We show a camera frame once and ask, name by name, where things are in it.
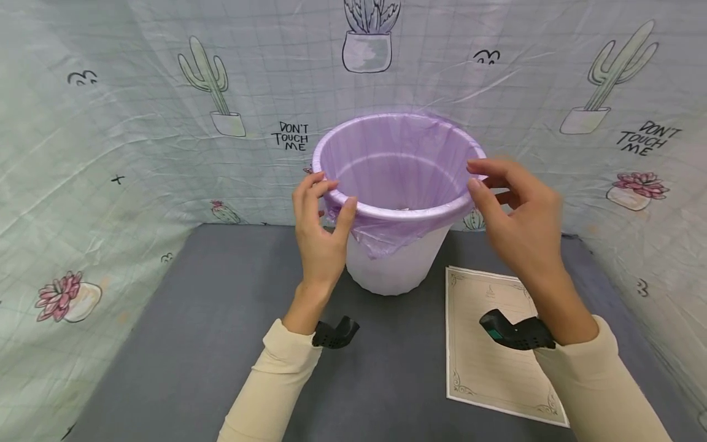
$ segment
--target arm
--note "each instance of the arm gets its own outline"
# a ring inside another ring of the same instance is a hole
[[[560,255],[562,198],[520,164],[472,160],[469,193],[501,259],[532,297],[559,344],[535,352],[580,442],[668,442],[660,420],[619,358],[616,338],[577,294]],[[508,191],[494,194],[491,188]],[[512,209],[507,214],[501,207]]]
[[[312,345],[315,329],[346,262],[346,241],[356,215],[356,200],[341,209],[337,228],[319,222],[318,199],[337,182],[324,174],[307,176],[292,194],[303,280],[289,311],[270,327],[265,350],[252,367],[221,427],[217,442],[279,442],[295,403],[322,354]]]
[[[545,290],[536,287],[532,292],[533,301],[560,346],[536,349],[535,358],[562,401],[577,440],[670,442],[619,358],[609,325],[589,314],[566,272],[546,281]]]

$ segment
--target potted cactus illustration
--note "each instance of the potted cactus illustration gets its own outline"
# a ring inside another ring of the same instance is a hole
[[[37,316],[41,322],[49,318],[55,322],[79,322],[88,317],[100,301],[103,290],[88,282],[82,282],[81,272],[67,272],[61,279],[55,279],[39,290],[40,300],[35,307],[42,308]]]
[[[607,199],[633,211],[643,210],[653,199],[665,199],[670,189],[653,172],[619,173],[619,179],[607,192]]]
[[[349,72],[370,74],[390,67],[390,31],[400,3],[386,0],[344,0],[344,12],[351,30],[346,33],[342,58]]]
[[[223,98],[223,92],[228,89],[228,75],[221,58],[214,55],[214,69],[216,70],[214,71],[199,39],[191,36],[189,38],[189,46],[192,49],[192,56],[197,70],[195,71],[191,68],[184,55],[179,54],[177,59],[189,84],[200,91],[210,93],[211,98],[214,99],[217,110],[211,112],[211,119],[214,121],[216,130],[227,136],[245,136],[245,128],[243,127],[243,121],[240,119],[240,114],[228,110],[226,99]]]
[[[217,199],[211,201],[211,213],[226,224],[246,224],[240,216]]]
[[[602,107],[604,101],[615,85],[626,83],[648,63],[648,60],[655,54],[658,43],[651,43],[639,55],[643,43],[648,39],[653,30],[655,21],[650,20],[644,23],[624,45],[623,49],[616,56],[614,61],[605,68],[607,59],[614,49],[616,40],[612,40],[604,46],[597,58],[594,60],[589,70],[588,80],[597,86],[594,95],[589,99],[584,107],[575,107],[565,117],[560,126],[563,134],[589,134],[599,127],[604,117],[611,110],[610,107]]]
[[[484,217],[478,209],[472,210],[470,214],[464,217],[464,225],[472,232],[482,231],[486,228]]]

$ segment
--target trash can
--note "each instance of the trash can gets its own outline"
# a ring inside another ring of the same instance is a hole
[[[327,216],[335,222],[358,197],[346,256],[354,281],[391,296],[425,279],[450,227],[474,208],[468,158],[486,155],[466,132],[425,115],[359,117],[321,139],[312,170],[339,180],[324,196]]]

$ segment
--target grid pattern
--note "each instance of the grid pattern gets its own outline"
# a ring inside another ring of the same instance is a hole
[[[344,68],[341,0],[113,3],[13,0],[18,13],[0,19],[4,41],[22,42],[0,48],[13,67],[0,69],[12,98],[0,103],[0,441],[63,436],[167,268],[160,256],[217,221],[211,199],[250,223],[292,224],[290,193],[319,138],[389,110],[449,118],[561,190],[566,230],[622,287],[696,414],[707,407],[707,260],[695,248],[707,238],[704,2],[402,0],[392,64],[378,74]],[[561,134],[595,90],[599,50],[615,39],[615,53],[650,19],[650,63],[614,88],[594,132]],[[192,35],[223,60],[223,96],[246,137],[219,134],[213,100],[182,75]],[[484,49],[499,60],[477,62]],[[67,84],[84,69],[97,85]],[[648,157],[621,152],[619,132],[646,120],[684,131]],[[307,151],[276,145],[280,121],[309,124]],[[607,201],[626,171],[655,171],[668,198],[636,213]],[[36,322],[37,289],[70,269],[110,281],[99,307],[77,324]]]

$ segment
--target gray table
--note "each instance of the gray table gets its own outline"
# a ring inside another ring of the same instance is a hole
[[[590,252],[564,238],[563,256],[590,310],[675,442],[704,433],[659,367]],[[444,269],[508,273],[483,233],[451,232],[427,279],[382,297],[344,272],[325,313],[360,325],[325,350],[285,441],[574,441],[568,429],[445,399]],[[214,442],[223,418],[301,278],[293,229],[204,225],[190,236],[86,405],[68,442]]]

